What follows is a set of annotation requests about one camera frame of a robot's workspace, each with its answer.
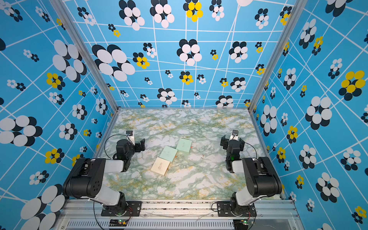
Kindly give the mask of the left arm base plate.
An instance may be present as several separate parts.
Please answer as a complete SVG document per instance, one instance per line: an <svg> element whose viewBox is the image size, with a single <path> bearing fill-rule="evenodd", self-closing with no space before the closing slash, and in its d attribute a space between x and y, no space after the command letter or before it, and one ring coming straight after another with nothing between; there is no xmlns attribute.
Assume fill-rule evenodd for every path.
<svg viewBox="0 0 368 230"><path fill-rule="evenodd" d="M115 206L103 206L103 217L138 217L142 208L142 201L125 201Z"/></svg>

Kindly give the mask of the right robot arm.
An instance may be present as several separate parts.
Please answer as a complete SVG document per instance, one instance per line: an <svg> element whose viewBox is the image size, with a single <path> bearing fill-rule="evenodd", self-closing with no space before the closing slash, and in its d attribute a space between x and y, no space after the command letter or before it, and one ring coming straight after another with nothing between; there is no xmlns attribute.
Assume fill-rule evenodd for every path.
<svg viewBox="0 0 368 230"><path fill-rule="evenodd" d="M220 146L226 150L226 169L230 173L243 174L246 187L233 193L230 202L218 202L219 216L233 215L256 217L254 202L264 197L282 193L281 180L268 157L241 158L245 141L232 135L221 138Z"/></svg>

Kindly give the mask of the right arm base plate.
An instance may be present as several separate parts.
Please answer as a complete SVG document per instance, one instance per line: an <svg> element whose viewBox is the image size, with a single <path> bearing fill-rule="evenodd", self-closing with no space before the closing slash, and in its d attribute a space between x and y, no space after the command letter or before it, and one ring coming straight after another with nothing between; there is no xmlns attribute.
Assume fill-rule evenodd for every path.
<svg viewBox="0 0 368 230"><path fill-rule="evenodd" d="M219 217L256 217L255 205L240 206L231 201L218 201L215 203Z"/></svg>

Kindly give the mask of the aluminium front rail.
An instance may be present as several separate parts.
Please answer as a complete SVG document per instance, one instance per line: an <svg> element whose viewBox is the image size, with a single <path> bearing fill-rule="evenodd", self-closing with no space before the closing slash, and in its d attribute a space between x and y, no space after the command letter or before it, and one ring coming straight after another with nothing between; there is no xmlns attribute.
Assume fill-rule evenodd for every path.
<svg viewBox="0 0 368 230"><path fill-rule="evenodd" d="M256 217L219 217L216 200L143 200L138 217L103 217L102 206L86 200L67 202L56 230L234 230L233 220L249 220L251 230L303 230L290 200L255 203ZM109 227L111 219L129 219L126 227Z"/></svg>

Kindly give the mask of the circuit board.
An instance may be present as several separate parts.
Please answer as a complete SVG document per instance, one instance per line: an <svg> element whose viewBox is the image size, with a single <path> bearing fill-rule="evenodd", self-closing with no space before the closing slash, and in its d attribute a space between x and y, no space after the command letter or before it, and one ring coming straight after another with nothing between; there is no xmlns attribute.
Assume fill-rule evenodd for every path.
<svg viewBox="0 0 368 230"><path fill-rule="evenodd" d="M235 230L250 230L254 223L249 220L233 220Z"/></svg>
<svg viewBox="0 0 368 230"><path fill-rule="evenodd" d="M111 219L109 227L126 227L129 223L129 219Z"/></svg>

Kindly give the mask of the right circuit board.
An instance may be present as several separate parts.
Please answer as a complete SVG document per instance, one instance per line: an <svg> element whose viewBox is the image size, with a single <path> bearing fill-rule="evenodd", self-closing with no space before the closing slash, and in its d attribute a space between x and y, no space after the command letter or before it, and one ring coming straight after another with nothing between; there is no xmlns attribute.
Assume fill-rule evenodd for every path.
<svg viewBox="0 0 368 230"><path fill-rule="evenodd" d="M233 220L235 230L250 230L254 223L249 220Z"/></svg>

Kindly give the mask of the left circuit board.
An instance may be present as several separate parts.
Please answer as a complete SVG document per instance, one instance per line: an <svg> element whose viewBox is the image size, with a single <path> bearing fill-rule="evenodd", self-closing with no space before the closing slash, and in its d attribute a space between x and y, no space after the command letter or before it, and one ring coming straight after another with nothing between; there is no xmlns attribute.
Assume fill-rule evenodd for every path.
<svg viewBox="0 0 368 230"><path fill-rule="evenodd" d="M109 227L126 227L129 223L129 219L111 219Z"/></svg>

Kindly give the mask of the beige drawer jewelry box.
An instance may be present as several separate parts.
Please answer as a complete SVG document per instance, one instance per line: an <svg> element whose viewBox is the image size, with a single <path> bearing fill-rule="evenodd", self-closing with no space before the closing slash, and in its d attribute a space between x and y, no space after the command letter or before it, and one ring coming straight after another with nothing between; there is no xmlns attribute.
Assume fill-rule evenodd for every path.
<svg viewBox="0 0 368 230"><path fill-rule="evenodd" d="M167 173L167 170L169 168L170 163L171 163L170 161L158 157L158 158L156 158L156 160L155 160L155 162L152 165L150 170L152 172L155 172L155 173L158 173L160 175L165 176L166 173Z"/></svg>

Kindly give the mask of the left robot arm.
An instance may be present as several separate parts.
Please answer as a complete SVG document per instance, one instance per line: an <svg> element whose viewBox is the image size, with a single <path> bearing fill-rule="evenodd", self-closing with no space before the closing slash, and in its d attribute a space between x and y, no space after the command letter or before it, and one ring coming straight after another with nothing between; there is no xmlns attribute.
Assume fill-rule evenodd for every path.
<svg viewBox="0 0 368 230"><path fill-rule="evenodd" d="M123 192L103 184L103 177L108 173L126 172L134 154L145 150L145 139L135 144L129 138L119 140L116 150L112 159L78 159L63 184L63 194L101 204L103 217L138 217L142 202L126 201Z"/></svg>

